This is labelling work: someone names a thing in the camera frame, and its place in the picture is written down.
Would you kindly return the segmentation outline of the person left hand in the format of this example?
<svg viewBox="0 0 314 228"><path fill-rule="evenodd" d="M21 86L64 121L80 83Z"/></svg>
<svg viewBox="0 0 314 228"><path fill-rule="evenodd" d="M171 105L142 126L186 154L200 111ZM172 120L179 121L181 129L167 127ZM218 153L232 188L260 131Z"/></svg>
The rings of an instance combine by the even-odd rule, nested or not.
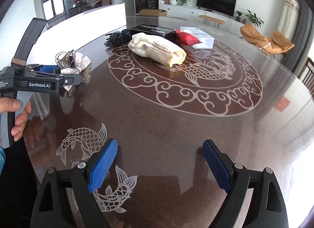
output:
<svg viewBox="0 0 314 228"><path fill-rule="evenodd" d="M16 112L21 109L21 103L18 100L9 97L1 97L1 113ZM20 140L23 136L23 131L26 127L28 115L31 113L31 102L29 101L25 106L22 114L20 114L15 121L15 126L11 130L11 135L15 142Z"/></svg>

